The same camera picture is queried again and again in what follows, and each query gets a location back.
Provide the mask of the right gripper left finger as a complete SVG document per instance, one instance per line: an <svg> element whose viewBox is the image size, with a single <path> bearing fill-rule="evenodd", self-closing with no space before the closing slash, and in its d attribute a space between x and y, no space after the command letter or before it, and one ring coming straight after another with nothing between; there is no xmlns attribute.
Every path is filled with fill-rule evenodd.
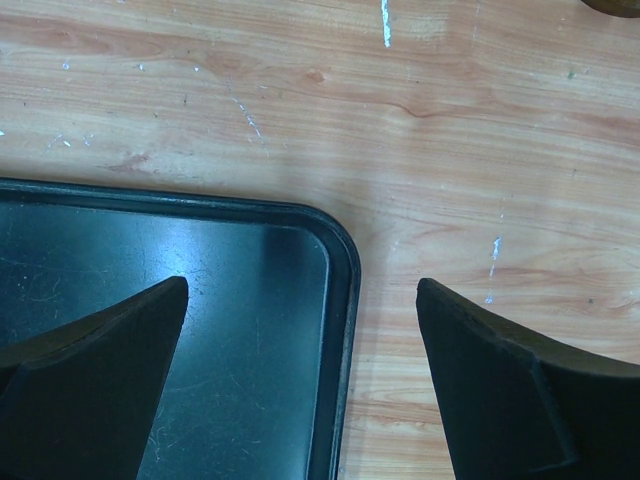
<svg viewBox="0 0 640 480"><path fill-rule="evenodd" d="M188 299L169 277L3 347L2 478L136 478Z"/></svg>

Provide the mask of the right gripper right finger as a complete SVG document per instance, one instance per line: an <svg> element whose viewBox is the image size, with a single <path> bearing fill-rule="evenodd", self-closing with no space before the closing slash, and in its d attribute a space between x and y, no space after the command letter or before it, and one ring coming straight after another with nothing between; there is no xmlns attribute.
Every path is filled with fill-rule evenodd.
<svg viewBox="0 0 640 480"><path fill-rule="evenodd" d="M417 288L418 324L459 479L635 479L639 368Z"/></svg>

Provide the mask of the brown wooden coaster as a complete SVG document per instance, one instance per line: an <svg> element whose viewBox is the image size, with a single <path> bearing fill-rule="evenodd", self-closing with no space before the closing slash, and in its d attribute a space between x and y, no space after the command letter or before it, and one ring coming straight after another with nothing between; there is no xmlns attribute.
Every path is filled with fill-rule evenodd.
<svg viewBox="0 0 640 480"><path fill-rule="evenodd" d="M583 0L583 3L596 11L614 17L640 17L640 0Z"/></svg>

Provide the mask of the black plastic tray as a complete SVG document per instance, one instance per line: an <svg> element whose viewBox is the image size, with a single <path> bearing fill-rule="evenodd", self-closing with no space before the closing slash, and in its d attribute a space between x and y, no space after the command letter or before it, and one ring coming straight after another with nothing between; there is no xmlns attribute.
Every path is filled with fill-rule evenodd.
<svg viewBox="0 0 640 480"><path fill-rule="evenodd" d="M324 212L26 180L1 183L1 341L170 276L189 302L142 479L334 479L360 287Z"/></svg>

